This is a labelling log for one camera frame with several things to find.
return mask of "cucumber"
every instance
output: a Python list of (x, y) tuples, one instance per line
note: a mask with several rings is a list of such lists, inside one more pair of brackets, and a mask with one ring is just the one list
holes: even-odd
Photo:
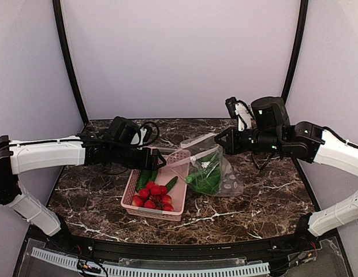
[(135, 191), (139, 192), (140, 189), (144, 189), (146, 187), (146, 184), (151, 178), (152, 171), (151, 170), (142, 170), (140, 172), (137, 186), (135, 187)]
[(158, 174), (158, 170), (152, 171), (151, 177), (150, 177), (150, 179), (149, 179), (148, 181), (149, 181), (149, 182), (154, 182), (154, 181), (156, 181), (157, 174)]
[(175, 184), (177, 183), (179, 177), (175, 176), (173, 179), (171, 179), (166, 185), (165, 187), (167, 188), (167, 192), (171, 191), (171, 189), (175, 186)]

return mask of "plastic bag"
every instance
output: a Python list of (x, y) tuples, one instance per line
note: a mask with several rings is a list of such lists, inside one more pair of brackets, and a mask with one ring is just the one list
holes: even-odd
[(238, 196), (243, 193), (244, 186), (234, 174), (232, 165), (223, 157), (220, 145), (214, 142), (215, 135), (209, 133), (183, 141), (178, 151), (189, 150), (191, 156), (178, 160), (169, 167), (175, 171), (175, 167), (189, 163), (189, 175), (181, 178), (198, 193), (221, 197)]

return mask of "marble tabletop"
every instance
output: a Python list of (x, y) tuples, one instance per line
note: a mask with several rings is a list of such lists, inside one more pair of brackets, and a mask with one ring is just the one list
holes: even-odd
[[(111, 121), (91, 121), (85, 132), (98, 132)], [(175, 148), (185, 139), (235, 126), (232, 119), (155, 119), (158, 147)], [(273, 158), (262, 171), (250, 153), (227, 156), (244, 193), (210, 197), (188, 188), (181, 222), (128, 215), (120, 201), (130, 170), (118, 165), (65, 167), (49, 208), (62, 215), (75, 235), (140, 244), (219, 244), (271, 238), (294, 232), (301, 215), (314, 211), (292, 161)], [(259, 155), (259, 162), (266, 157)]]

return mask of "plastic basket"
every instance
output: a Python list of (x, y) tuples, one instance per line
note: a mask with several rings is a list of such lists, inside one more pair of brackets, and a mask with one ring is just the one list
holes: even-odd
[[(165, 156), (167, 164), (175, 163), (179, 160), (190, 157), (188, 150), (181, 150), (172, 156)], [(155, 183), (158, 185), (166, 185), (172, 178), (179, 176), (176, 185), (168, 192), (167, 195), (173, 200), (173, 212), (160, 211), (157, 209), (147, 209), (143, 207), (135, 207), (131, 205), (132, 197), (136, 195), (135, 187), (139, 178), (140, 170), (132, 170), (124, 194), (121, 199), (121, 205), (126, 209), (128, 214), (144, 216), (146, 218), (155, 218), (170, 221), (180, 221), (184, 210), (185, 194), (187, 192), (187, 184), (181, 176), (187, 176), (189, 164), (183, 164), (174, 168), (163, 167), (159, 170)]]

